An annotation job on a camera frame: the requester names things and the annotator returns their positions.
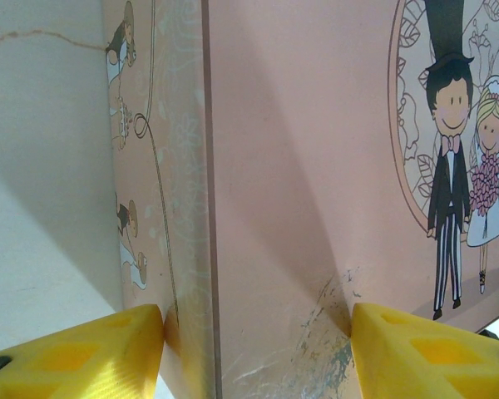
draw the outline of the yellow plastic piece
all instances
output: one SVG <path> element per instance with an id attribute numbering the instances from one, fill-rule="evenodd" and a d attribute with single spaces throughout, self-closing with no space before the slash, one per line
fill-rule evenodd
<path id="1" fill-rule="evenodd" d="M 0 352 L 0 399 L 151 398 L 163 350 L 156 305 L 142 305 Z"/>
<path id="2" fill-rule="evenodd" d="M 364 399 L 499 399 L 499 341 L 383 306 L 353 308 Z"/>

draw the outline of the pink bow tie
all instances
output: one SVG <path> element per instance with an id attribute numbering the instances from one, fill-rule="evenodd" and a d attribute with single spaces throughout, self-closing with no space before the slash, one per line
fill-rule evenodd
<path id="1" fill-rule="evenodd" d="M 455 154 L 460 149 L 460 135 L 455 135 L 453 137 L 442 136 L 442 156 L 445 156 L 449 151 Z"/>

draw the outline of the cartoon groom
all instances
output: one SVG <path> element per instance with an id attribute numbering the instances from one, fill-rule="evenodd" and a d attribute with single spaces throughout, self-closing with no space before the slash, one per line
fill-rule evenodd
<path id="1" fill-rule="evenodd" d="M 434 316 L 442 316 L 447 274 L 451 267 L 452 308 L 462 296 L 460 234 L 469 223 L 470 204 L 466 161 L 460 135 L 470 116 L 473 81 L 462 55 L 464 0 L 425 0 L 436 62 L 427 68 L 427 103 L 442 144 L 438 152 L 429 205 L 427 237 L 437 241 Z"/>

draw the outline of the black tuxedo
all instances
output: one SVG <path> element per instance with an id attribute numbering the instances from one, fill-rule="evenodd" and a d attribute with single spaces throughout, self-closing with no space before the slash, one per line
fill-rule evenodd
<path id="1" fill-rule="evenodd" d="M 438 153 L 427 227 L 436 227 L 437 267 L 434 293 L 434 311 L 441 309 L 446 294 L 447 273 L 451 265 L 452 298 L 462 296 L 462 260 L 460 234 L 464 218 L 470 214 L 466 161 L 462 145 L 453 156 L 452 182 L 449 153 Z"/>

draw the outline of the striped trousers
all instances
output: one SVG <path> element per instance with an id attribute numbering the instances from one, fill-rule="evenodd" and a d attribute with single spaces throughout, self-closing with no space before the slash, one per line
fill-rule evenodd
<path id="1" fill-rule="evenodd" d="M 446 296 L 447 273 L 451 267 L 452 300 L 462 296 L 462 257 L 460 253 L 460 227 L 457 216 L 450 211 L 437 241 L 436 288 L 434 311 L 441 309 Z"/>

